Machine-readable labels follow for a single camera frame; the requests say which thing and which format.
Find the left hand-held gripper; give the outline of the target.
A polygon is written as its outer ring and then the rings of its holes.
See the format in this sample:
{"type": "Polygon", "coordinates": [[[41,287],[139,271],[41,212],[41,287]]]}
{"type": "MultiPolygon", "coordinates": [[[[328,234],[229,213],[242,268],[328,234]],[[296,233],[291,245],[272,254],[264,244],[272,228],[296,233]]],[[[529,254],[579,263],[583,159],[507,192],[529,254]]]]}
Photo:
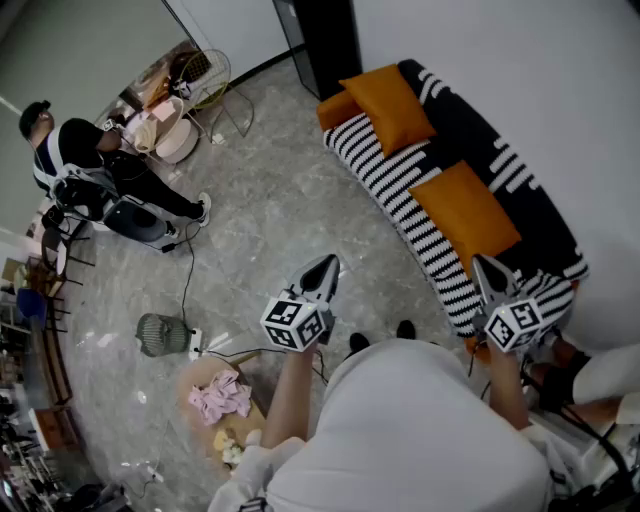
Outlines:
{"type": "Polygon", "coordinates": [[[339,274],[337,255],[320,256],[294,273],[290,290],[270,298],[260,324],[272,345],[301,353],[313,343],[328,343],[335,325],[328,303],[336,293],[339,274]]]}

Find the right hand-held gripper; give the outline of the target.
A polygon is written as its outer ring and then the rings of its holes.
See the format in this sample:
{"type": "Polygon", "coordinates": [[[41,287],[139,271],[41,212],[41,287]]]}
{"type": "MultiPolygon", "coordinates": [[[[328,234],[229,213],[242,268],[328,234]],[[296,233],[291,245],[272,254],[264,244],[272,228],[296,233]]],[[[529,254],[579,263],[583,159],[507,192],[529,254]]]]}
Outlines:
{"type": "Polygon", "coordinates": [[[476,341],[497,347],[501,352],[522,350],[539,340],[548,328],[534,298],[508,301],[518,293],[512,271],[493,257],[475,254],[471,276],[481,296],[480,310],[473,317],[476,341]]]}

